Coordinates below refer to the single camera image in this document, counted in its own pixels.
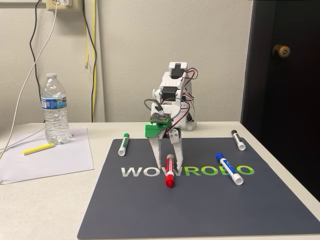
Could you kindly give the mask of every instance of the wall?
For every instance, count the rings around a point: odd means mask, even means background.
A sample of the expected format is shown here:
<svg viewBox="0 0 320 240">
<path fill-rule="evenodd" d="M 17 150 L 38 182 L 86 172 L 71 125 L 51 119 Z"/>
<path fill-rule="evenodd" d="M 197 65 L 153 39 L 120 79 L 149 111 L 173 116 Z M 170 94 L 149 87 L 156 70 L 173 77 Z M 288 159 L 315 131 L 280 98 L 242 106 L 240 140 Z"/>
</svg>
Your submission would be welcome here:
<svg viewBox="0 0 320 240">
<path fill-rule="evenodd" d="M 35 23 L 34 6 L 35 3 L 0 4 L 0 126 L 12 124 L 18 95 L 34 63 L 29 48 Z M 32 41 L 36 57 L 49 36 L 54 19 L 54 12 L 47 11 L 45 7 L 40 3 L 37 11 L 38 25 Z M 88 11 L 88 22 L 92 26 L 90 13 Z M 86 33 L 82 13 L 58 12 L 55 28 L 38 60 L 37 70 L 41 84 L 46 79 L 46 73 L 58 74 L 67 92 L 69 122 L 91 122 L 92 70 L 85 69 L 85 50 Z M 98 109 L 102 108 L 98 111 L 102 113 L 99 120 L 104 122 L 103 100 L 98 101 L 97 105 Z M 43 121 L 38 86 L 32 71 L 20 100 L 16 124 Z"/>
<path fill-rule="evenodd" d="M 253 1 L 99 2 L 108 122 L 146 121 L 169 62 L 188 62 L 197 121 L 239 121 Z"/>
</svg>

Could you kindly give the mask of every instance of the circuit board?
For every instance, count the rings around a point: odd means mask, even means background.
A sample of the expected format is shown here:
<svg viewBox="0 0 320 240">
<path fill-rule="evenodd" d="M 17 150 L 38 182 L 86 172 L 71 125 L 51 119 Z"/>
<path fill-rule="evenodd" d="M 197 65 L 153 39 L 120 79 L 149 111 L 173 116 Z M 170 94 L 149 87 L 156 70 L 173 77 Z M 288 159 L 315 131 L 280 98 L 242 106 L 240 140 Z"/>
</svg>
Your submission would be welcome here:
<svg viewBox="0 0 320 240">
<path fill-rule="evenodd" d="M 168 113 L 159 114 L 158 112 L 155 112 L 150 117 L 150 123 L 166 124 L 170 118 L 171 118 L 170 114 Z"/>
</svg>

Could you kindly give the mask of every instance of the door frame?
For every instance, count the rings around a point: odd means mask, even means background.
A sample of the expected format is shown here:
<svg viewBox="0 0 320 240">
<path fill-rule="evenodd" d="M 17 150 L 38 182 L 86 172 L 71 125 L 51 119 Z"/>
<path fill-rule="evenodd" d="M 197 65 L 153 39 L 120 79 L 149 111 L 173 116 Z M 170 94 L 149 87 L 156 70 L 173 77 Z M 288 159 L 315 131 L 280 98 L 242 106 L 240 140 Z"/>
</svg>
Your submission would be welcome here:
<svg viewBox="0 0 320 240">
<path fill-rule="evenodd" d="M 258 140 L 261 136 L 277 2 L 254 0 L 252 6 L 240 121 Z"/>
</svg>

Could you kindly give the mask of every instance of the green marker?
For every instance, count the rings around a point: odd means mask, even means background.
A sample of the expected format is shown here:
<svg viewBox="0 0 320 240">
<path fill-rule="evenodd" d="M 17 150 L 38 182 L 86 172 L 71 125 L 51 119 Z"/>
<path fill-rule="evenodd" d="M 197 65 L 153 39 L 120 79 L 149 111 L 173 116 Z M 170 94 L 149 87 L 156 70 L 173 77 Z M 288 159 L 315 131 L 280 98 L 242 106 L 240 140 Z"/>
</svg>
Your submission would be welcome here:
<svg viewBox="0 0 320 240">
<path fill-rule="evenodd" d="M 126 149 L 127 149 L 127 146 L 128 146 L 129 138 L 130 138 L 129 133 L 125 133 L 123 135 L 123 140 L 122 140 L 121 146 L 120 146 L 119 151 L 118 151 L 118 154 L 121 157 L 126 154 Z"/>
</svg>

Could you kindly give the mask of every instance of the door knob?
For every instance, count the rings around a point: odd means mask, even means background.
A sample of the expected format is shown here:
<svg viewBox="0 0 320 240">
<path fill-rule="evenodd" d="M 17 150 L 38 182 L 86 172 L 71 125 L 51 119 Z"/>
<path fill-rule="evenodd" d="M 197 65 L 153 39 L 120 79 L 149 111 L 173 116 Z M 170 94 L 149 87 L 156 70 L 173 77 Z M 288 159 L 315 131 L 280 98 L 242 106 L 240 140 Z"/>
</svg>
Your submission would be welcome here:
<svg viewBox="0 0 320 240">
<path fill-rule="evenodd" d="M 287 58 L 290 55 L 290 48 L 282 44 L 275 45 L 272 49 L 272 55 L 280 58 Z"/>
</svg>

